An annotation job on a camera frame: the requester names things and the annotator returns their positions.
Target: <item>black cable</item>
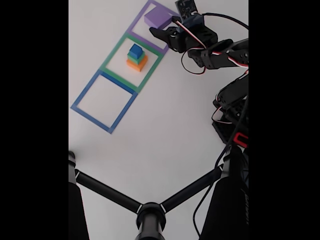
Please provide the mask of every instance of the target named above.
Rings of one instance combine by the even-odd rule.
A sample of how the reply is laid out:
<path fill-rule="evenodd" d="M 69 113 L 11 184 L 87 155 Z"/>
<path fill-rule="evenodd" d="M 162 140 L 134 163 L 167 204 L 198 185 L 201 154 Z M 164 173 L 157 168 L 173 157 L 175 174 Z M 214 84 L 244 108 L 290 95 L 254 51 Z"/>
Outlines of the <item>black cable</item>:
<path fill-rule="evenodd" d="M 183 54 L 182 54 L 182 57 L 181 57 L 181 64 L 182 64 L 182 67 L 184 68 L 184 70 L 186 70 L 187 72 L 191 73 L 191 74 L 195 74 L 195 75 L 201 75 L 201 74 L 204 74 L 205 71 L 206 71 L 206 67 L 204 67 L 203 69 L 203 72 L 192 72 L 192 71 L 189 71 L 188 69 L 186 69 L 184 63 L 183 63 L 183 59 L 184 59 L 184 55 L 189 51 L 189 49 L 187 51 L 185 51 Z"/>
<path fill-rule="evenodd" d="M 242 120 L 244 119 L 245 115 L 246 115 L 246 111 L 247 111 L 247 108 L 248 108 L 248 105 L 249 105 L 249 94 L 246 96 L 246 100 L 245 100 L 245 103 L 244 103 L 244 107 L 242 109 L 242 112 L 241 112 L 241 115 L 240 115 L 240 118 L 239 118 L 239 121 L 238 123 L 236 124 L 228 142 L 226 143 L 224 149 L 222 150 L 222 152 L 220 153 L 219 157 L 217 158 L 216 162 L 215 162 L 215 165 L 214 165 L 214 168 L 217 168 L 221 158 L 223 157 L 223 155 L 226 153 L 229 145 L 232 143 L 232 141 L 234 140 L 235 138 L 235 135 L 237 134 L 238 132 L 238 129 L 240 127 L 240 123 L 242 122 Z M 194 225 L 194 228 L 195 228 L 195 231 L 196 233 L 198 234 L 199 238 L 200 238 L 200 233 L 199 233 L 199 230 L 197 228 L 197 225 L 196 225 L 196 213 L 198 211 L 198 209 L 200 208 L 201 204 L 203 203 L 203 201 L 205 200 L 205 198 L 207 197 L 208 193 L 210 192 L 211 188 L 213 187 L 214 185 L 214 182 L 212 182 L 209 186 L 209 188 L 207 189 L 207 191 L 205 192 L 205 194 L 203 195 L 202 199 L 200 200 L 198 206 L 196 206 L 195 210 L 194 210 L 194 213 L 193 213 L 193 225 Z"/>
<path fill-rule="evenodd" d="M 239 21 L 238 19 L 233 18 L 232 16 L 227 16 L 227 15 L 220 14 L 220 13 L 211 13 L 211 12 L 204 13 L 204 14 L 202 14 L 202 16 L 215 16 L 215 17 L 229 19 L 231 21 L 236 22 L 237 24 L 240 24 L 242 27 L 245 27 L 246 29 L 249 30 L 249 26 L 247 24 L 243 23 L 242 21 Z"/>

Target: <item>stacked blocks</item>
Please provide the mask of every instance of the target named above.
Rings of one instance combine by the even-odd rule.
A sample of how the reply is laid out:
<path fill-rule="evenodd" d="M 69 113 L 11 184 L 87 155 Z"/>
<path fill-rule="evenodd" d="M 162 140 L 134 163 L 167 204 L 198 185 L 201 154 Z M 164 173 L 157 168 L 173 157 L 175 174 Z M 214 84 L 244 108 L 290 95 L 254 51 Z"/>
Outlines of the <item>stacked blocks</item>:
<path fill-rule="evenodd" d="M 144 22 L 149 27 L 156 29 L 164 29 L 171 23 L 172 16 L 162 7 L 156 6 L 146 15 L 144 15 Z"/>
<path fill-rule="evenodd" d="M 145 54 L 142 48 L 136 44 L 133 44 L 133 46 L 130 48 L 127 57 L 128 59 L 126 60 L 126 64 L 138 72 L 142 71 L 148 61 L 148 56 Z"/>

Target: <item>tripod leg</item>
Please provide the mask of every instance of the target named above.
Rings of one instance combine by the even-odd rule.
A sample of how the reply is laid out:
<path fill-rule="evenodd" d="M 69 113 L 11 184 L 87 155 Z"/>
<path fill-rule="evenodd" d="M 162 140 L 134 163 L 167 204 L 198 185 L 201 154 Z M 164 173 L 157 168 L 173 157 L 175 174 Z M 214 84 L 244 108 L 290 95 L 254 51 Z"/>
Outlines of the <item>tripod leg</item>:
<path fill-rule="evenodd" d="M 76 185 L 76 158 L 71 151 L 68 160 L 68 239 L 89 240 L 81 192 Z"/>

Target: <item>circuit board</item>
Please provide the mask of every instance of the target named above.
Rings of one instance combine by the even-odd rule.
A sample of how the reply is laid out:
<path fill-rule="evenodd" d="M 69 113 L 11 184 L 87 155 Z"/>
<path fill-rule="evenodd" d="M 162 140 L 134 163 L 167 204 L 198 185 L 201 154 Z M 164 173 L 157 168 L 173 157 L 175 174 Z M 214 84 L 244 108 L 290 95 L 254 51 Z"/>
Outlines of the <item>circuit board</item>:
<path fill-rule="evenodd" d="M 194 0 L 179 0 L 175 2 L 175 5 L 183 20 L 191 17 L 191 13 L 198 12 Z"/>

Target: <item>purple cube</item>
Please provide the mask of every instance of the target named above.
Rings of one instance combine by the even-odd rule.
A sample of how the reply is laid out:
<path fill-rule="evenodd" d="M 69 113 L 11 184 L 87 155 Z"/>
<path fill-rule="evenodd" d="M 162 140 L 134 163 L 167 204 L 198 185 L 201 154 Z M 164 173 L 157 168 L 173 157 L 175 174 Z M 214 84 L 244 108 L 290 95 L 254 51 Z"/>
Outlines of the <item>purple cube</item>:
<path fill-rule="evenodd" d="M 144 15 L 144 22 L 150 27 L 156 29 L 164 29 L 171 23 L 172 16 L 162 7 L 156 6 L 146 15 Z"/>

